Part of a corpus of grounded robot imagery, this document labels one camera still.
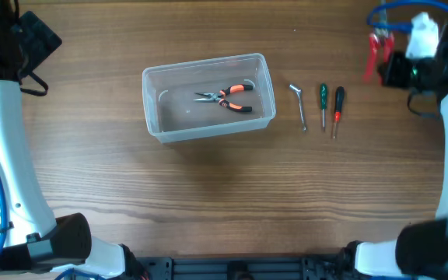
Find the pliers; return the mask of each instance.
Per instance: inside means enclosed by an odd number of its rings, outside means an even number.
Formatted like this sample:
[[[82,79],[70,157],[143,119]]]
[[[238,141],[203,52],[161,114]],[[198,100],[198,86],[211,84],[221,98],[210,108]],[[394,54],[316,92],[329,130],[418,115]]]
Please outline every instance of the pliers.
[[[376,67],[376,58],[378,55],[378,50],[383,48],[383,62],[387,63],[390,60],[390,55],[394,51],[395,38],[392,33],[387,35],[378,36],[376,33],[371,33],[369,35],[369,58],[366,66],[366,73],[364,75],[364,80],[369,82],[371,76],[374,73],[374,68]]]
[[[254,86],[252,85],[235,85],[230,86],[227,89],[221,90],[219,93],[194,93],[201,96],[205,96],[205,98],[198,98],[194,101],[196,102],[218,102],[220,106],[230,109],[234,112],[240,113],[249,113],[252,111],[252,107],[244,107],[240,105],[236,105],[230,103],[228,100],[225,100],[224,97],[228,96],[231,93],[238,93],[242,91],[254,90]]]
[[[381,5],[385,5],[386,1],[381,0]],[[380,23],[388,24],[386,9],[380,12]],[[369,35],[369,58],[367,60],[366,73],[364,80],[369,82],[376,67],[376,60],[378,50],[383,49],[383,62],[387,63],[390,60],[390,55],[394,51],[395,37],[386,29],[376,28],[373,33]]]

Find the pliers jaw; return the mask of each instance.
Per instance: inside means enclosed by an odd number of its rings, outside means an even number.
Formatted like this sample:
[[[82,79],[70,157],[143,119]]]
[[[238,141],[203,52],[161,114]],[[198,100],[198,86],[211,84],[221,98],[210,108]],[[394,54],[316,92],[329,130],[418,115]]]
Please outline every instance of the pliers jaw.
[[[194,94],[205,96],[205,98],[195,99],[194,101],[196,102],[217,102],[221,100],[222,96],[222,94],[220,93],[194,93]]]

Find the screwdriver handle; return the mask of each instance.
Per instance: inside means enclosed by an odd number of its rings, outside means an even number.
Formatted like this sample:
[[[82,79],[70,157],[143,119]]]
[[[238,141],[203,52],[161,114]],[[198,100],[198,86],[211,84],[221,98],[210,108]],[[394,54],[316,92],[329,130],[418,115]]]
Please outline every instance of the screwdriver handle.
[[[343,106],[343,99],[345,98],[345,89],[343,86],[339,86],[336,89],[334,97],[334,121],[339,122],[341,116],[341,107]]]
[[[321,110],[326,109],[326,102],[327,102],[327,86],[326,86],[326,84],[320,85],[319,94],[320,94],[320,108],[321,108]]]

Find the orange pliers handle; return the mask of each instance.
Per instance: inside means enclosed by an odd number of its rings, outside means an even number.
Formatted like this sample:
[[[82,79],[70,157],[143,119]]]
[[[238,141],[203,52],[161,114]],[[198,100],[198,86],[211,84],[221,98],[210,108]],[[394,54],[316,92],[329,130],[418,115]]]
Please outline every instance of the orange pliers handle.
[[[246,90],[254,90],[254,86],[252,85],[235,85],[235,86],[230,86],[227,89],[223,89],[220,91],[220,93],[222,94],[222,97],[228,96],[231,93],[238,93],[241,91],[246,91]]]
[[[242,91],[254,90],[254,86],[252,85],[235,85],[230,86],[227,89],[223,89],[220,91],[222,94],[222,99],[219,101],[219,105],[225,108],[230,109],[231,111],[240,112],[240,113],[249,113],[252,111],[252,107],[249,106],[240,106],[233,103],[230,103],[228,100],[223,99],[225,96],[228,96],[231,93],[239,93]]]
[[[392,33],[388,37],[379,38],[376,34],[369,35],[369,58],[366,65],[366,73],[364,74],[364,81],[369,82],[376,67],[376,60],[378,50],[383,48],[383,62],[387,63],[390,60],[390,55],[394,51],[395,38]]]

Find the screwdriver shaft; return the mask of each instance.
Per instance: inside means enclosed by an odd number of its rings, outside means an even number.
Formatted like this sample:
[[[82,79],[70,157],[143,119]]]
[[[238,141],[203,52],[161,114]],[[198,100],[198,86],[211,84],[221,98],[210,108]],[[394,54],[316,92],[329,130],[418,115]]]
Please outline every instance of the screwdriver shaft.
[[[326,109],[323,109],[323,131],[326,131]]]
[[[334,123],[333,123],[333,131],[331,132],[331,137],[333,138],[333,139],[336,139],[336,134],[338,133],[338,122],[337,121],[335,121]]]

